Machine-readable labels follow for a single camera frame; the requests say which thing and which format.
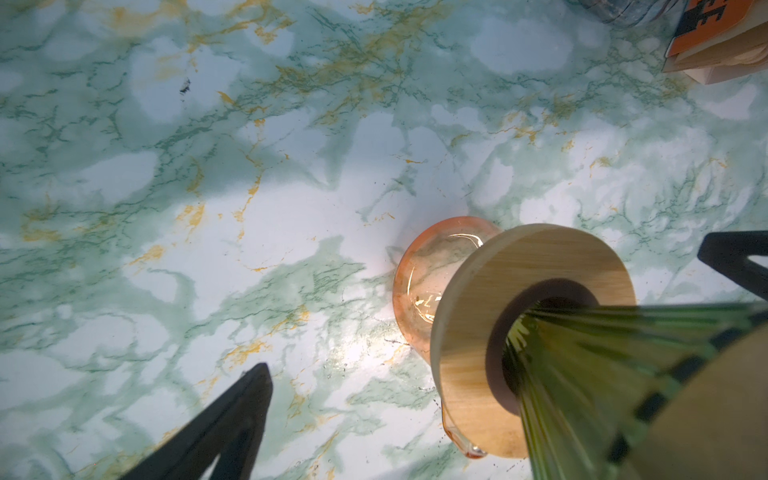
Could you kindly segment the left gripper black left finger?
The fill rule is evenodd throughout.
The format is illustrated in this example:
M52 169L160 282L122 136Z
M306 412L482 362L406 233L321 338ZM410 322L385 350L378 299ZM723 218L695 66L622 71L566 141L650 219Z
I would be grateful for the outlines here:
M248 479L264 436L273 394L268 365L259 363L125 479Z

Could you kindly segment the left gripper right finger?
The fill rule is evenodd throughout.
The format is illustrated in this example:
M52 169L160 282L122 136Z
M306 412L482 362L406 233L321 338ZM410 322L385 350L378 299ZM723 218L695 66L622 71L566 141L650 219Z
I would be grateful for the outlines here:
M767 231L707 234L697 258L752 294L767 299L767 268L750 260L767 256Z

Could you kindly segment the green glass dripper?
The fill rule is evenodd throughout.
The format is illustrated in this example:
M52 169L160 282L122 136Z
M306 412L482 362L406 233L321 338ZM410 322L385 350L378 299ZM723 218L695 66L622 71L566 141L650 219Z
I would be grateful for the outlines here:
M515 321L502 361L534 477L621 479L686 385L762 327L763 303L535 305Z

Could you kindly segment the grey glass carafe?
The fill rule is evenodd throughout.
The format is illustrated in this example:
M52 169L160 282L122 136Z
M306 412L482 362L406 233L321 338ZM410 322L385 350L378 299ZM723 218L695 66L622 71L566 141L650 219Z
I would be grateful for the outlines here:
M678 0L576 0L578 6L600 22L621 28L648 24L675 7Z

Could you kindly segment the amber glass carafe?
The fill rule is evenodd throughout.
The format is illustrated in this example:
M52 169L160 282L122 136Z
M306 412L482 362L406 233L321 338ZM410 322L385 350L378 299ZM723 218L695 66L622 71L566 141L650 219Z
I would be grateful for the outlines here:
M428 365L431 333L446 287L466 259L500 233L488 220L453 217L424 230L403 254L393 282L394 315L407 343Z

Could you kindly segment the brown paper coffee filter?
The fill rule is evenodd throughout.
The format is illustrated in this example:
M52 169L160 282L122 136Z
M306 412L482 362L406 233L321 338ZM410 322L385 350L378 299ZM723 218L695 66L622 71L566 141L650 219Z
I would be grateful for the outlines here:
M767 328L690 381L632 449L621 479L767 477Z

